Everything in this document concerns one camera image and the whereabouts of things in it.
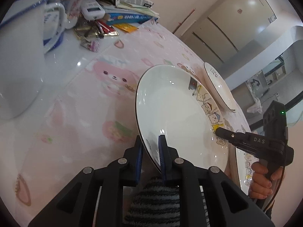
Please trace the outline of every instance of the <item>refrigerator door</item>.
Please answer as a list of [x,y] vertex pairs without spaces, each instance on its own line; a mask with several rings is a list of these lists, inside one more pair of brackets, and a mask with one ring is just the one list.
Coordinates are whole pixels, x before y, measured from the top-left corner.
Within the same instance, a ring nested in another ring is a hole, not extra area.
[[204,62],[220,69],[223,62],[194,34],[191,34],[184,43],[192,49]]
[[209,18],[240,50],[276,17],[266,0],[226,0]]
[[194,30],[224,62],[237,53],[234,46],[228,41],[225,35],[209,20],[203,20],[199,28]]

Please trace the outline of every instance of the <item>white ceramic plate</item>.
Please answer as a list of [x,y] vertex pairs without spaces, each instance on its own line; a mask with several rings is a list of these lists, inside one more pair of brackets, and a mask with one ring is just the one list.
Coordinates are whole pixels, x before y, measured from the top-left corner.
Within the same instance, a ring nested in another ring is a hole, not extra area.
[[207,62],[204,62],[203,75],[207,87],[216,101],[227,111],[236,112],[236,103],[227,84],[220,74]]
[[252,181],[253,170],[251,165],[258,161],[257,158],[252,156],[249,153],[246,153],[238,148],[236,148],[236,157],[237,157],[237,169],[239,175],[239,182],[241,190],[248,195],[249,185]]
[[136,93],[136,117],[141,139],[160,168],[158,136],[195,166],[225,170],[228,143],[214,134],[225,127],[209,92],[186,71],[157,65],[141,77]]

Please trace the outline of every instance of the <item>striped fabric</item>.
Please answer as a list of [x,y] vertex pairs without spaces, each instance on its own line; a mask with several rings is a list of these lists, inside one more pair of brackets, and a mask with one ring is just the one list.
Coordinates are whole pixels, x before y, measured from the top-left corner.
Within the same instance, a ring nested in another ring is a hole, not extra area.
[[[204,211],[209,225],[205,198]],[[133,200],[124,218],[124,227],[180,226],[179,189],[163,186],[160,177],[153,177]]]

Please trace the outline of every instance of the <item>pink tablecloth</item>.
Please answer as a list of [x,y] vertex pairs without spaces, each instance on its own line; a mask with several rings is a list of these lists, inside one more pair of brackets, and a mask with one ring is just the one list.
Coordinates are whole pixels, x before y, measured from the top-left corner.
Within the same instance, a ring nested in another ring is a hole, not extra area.
[[[21,226],[81,169],[105,167],[134,145],[135,90],[140,76],[156,64],[181,67],[204,83],[203,61],[151,20],[99,53],[67,85],[46,113],[19,174],[16,220]],[[236,113],[221,111],[227,127],[250,131],[239,106]],[[154,169],[146,163],[143,170]]]

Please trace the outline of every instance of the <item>human hand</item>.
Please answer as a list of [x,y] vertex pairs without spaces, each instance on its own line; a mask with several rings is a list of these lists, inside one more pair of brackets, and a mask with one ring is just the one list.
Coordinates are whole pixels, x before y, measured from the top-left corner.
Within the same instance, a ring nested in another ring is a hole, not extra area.
[[[272,194],[272,182],[264,176],[267,174],[268,169],[259,162],[253,163],[251,165],[251,169],[254,173],[252,174],[252,182],[249,186],[248,195],[253,199],[265,199],[268,195]],[[274,181],[280,179],[281,176],[282,167],[271,175],[271,180]]]

